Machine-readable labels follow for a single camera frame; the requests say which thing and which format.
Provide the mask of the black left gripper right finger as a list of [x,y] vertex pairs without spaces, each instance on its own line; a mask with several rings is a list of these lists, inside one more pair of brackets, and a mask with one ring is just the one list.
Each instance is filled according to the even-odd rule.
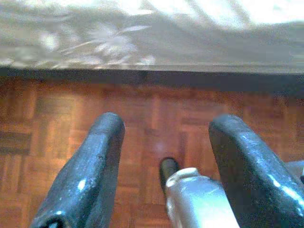
[[242,228],[301,228],[304,185],[239,117],[209,123],[220,179]]

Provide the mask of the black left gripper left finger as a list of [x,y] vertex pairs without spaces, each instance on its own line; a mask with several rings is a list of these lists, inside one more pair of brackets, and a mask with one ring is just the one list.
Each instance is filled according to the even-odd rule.
[[107,228],[118,180],[125,125],[107,112],[56,176],[30,226]]

